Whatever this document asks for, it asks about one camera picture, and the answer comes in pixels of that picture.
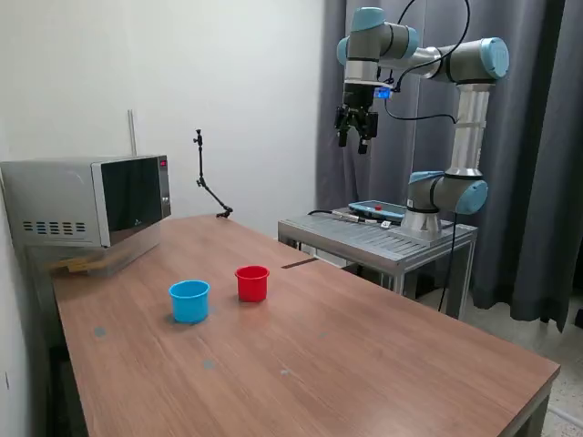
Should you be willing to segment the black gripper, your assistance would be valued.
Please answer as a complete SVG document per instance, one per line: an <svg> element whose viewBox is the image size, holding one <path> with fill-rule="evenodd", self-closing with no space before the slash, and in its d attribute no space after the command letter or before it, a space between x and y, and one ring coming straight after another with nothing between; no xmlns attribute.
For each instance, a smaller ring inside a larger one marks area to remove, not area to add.
<svg viewBox="0 0 583 437"><path fill-rule="evenodd" d="M343 105L336 108L334 127L339 147L346 147L352 113L356 115L359 134L358 153L365 155L372 138L377 136L378 113L372 110L375 86L354 83L343 85Z"/></svg>

